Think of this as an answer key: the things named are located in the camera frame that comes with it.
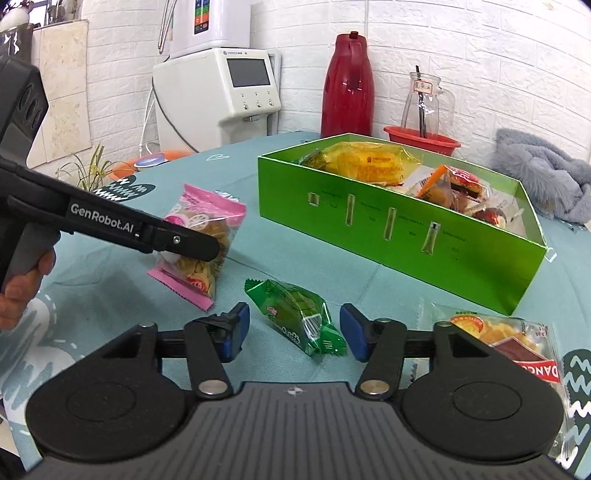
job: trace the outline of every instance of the finger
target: finger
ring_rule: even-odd
[[[0,297],[0,328],[14,328],[27,308],[28,301],[9,300]]]
[[[51,250],[41,257],[38,268],[42,275],[49,275],[56,264],[56,251]]]
[[[0,317],[0,330],[12,330],[18,325],[19,319],[6,319]]]
[[[37,295],[42,277],[41,272],[36,268],[27,275],[14,277],[6,284],[4,296],[8,300],[29,301]]]

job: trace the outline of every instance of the white brick wall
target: white brick wall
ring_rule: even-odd
[[[90,135],[106,160],[138,154],[152,68],[165,58],[157,49],[163,8],[163,0],[84,0]],[[152,113],[144,142],[156,139]]]
[[[283,55],[280,131],[318,130],[338,33],[364,32],[359,0],[264,0],[253,48]],[[498,128],[522,129],[568,153],[591,147],[591,11],[580,0],[370,0],[374,134],[399,124],[408,72],[419,64],[456,97],[459,154],[486,163]]]

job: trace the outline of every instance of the light blue tablecloth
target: light blue tablecloth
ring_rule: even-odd
[[[247,205],[247,217],[232,245],[210,313],[228,311],[235,303],[248,301],[243,292],[246,278],[270,277],[320,294],[335,321],[345,302],[355,304],[370,318],[391,317],[411,328],[416,327],[421,298],[482,310],[443,290],[259,216],[257,156],[315,138],[317,134],[308,132],[261,138],[152,168],[138,174],[136,183],[156,188],[125,205],[164,216],[180,197],[183,182],[230,193]],[[542,219],[542,226],[557,258],[543,263],[516,314],[554,324],[561,354],[582,350],[577,352],[579,361],[573,360],[574,377],[569,388],[588,395],[584,377],[582,384],[576,379],[581,374],[591,379],[591,367],[583,362],[591,359],[591,352],[586,350],[591,344],[587,324],[591,319],[591,234],[546,219]],[[161,330],[171,330],[202,315],[146,274],[154,266],[154,255],[80,235],[65,235],[56,251],[56,268],[44,281],[21,324],[12,332],[0,334],[0,387],[17,448],[28,468],[38,461],[38,455],[25,426],[24,411],[27,399],[39,385],[137,323],[156,322]],[[351,355],[311,359],[265,325],[257,309],[251,312],[244,349],[227,366],[234,386],[246,380],[356,383],[363,365]],[[183,362],[167,361],[164,370],[180,386],[189,387]],[[583,458],[591,437],[586,433],[588,427],[583,430],[584,405],[579,418],[581,434],[577,436],[581,449],[573,460],[573,469]],[[591,458],[585,458],[578,474],[586,476],[590,471]]]

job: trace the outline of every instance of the gray towel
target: gray towel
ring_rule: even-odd
[[[492,168],[520,180],[532,204],[551,217],[582,225],[591,220],[591,165],[546,140],[498,130]]]

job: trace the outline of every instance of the green snack package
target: green snack package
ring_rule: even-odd
[[[298,160],[298,164],[302,167],[315,168],[316,170],[324,170],[327,163],[324,154],[317,148]]]
[[[347,343],[330,320],[324,299],[305,288],[274,280],[246,280],[244,291],[289,340],[312,356],[346,355]]]

